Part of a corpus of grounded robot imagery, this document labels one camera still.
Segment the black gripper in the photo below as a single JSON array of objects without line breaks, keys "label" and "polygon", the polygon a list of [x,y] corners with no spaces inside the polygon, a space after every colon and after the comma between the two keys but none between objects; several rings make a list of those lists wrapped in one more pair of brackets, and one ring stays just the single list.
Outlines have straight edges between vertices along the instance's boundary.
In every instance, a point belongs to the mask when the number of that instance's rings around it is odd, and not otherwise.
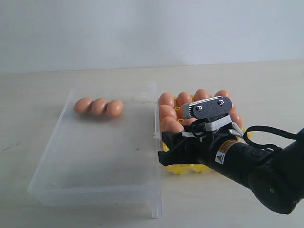
[{"label": "black gripper", "polygon": [[163,166],[205,164],[225,176],[269,175],[271,153],[237,140],[229,129],[207,134],[197,147],[197,138],[190,132],[162,132],[169,150],[158,151]]}]

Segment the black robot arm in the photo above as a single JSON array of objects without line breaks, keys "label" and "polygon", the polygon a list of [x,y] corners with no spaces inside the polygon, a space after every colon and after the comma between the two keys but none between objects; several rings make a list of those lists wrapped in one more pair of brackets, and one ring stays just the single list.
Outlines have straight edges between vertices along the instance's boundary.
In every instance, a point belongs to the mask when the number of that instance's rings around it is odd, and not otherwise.
[{"label": "black robot arm", "polygon": [[250,189],[268,209],[291,213],[304,197],[304,133],[289,133],[267,126],[252,126],[249,131],[266,132],[291,139],[280,148],[237,140],[231,129],[216,133],[163,132],[168,151],[158,153],[164,166],[203,164]]}]

